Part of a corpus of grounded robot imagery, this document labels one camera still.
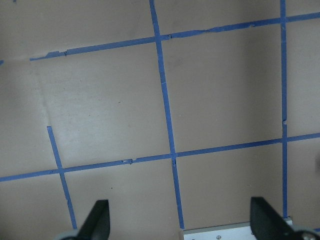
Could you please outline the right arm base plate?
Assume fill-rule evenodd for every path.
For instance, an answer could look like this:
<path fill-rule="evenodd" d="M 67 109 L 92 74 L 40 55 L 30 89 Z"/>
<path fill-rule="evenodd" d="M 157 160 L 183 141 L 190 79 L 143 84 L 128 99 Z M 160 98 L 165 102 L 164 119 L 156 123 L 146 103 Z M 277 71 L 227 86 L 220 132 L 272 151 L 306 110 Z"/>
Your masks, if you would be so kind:
<path fill-rule="evenodd" d="M 295 231 L 295 240 L 318 240 L 317 232 L 308 228 L 292 227 L 291 218 L 283 218 Z M 183 240 L 256 240 L 249 222 L 205 227 L 182 232 Z"/>

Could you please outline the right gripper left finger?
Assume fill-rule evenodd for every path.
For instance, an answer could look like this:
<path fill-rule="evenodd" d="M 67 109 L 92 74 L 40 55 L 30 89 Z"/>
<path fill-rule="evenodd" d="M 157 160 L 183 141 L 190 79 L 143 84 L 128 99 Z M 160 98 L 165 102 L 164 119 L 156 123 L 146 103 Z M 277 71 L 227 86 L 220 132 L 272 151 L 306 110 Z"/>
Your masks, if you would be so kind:
<path fill-rule="evenodd" d="M 108 240 L 111 233 L 109 200 L 97 200 L 78 231 L 76 240 Z"/>

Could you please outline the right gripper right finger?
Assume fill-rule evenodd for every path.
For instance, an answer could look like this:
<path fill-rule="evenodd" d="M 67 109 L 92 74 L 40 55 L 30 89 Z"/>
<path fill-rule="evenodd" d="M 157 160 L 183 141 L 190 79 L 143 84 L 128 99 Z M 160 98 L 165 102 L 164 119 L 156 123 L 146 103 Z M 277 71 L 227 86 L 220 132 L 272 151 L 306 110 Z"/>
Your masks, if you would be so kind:
<path fill-rule="evenodd" d="M 251 197 L 250 228 L 257 240 L 294 240 L 295 231 L 263 198 Z"/>

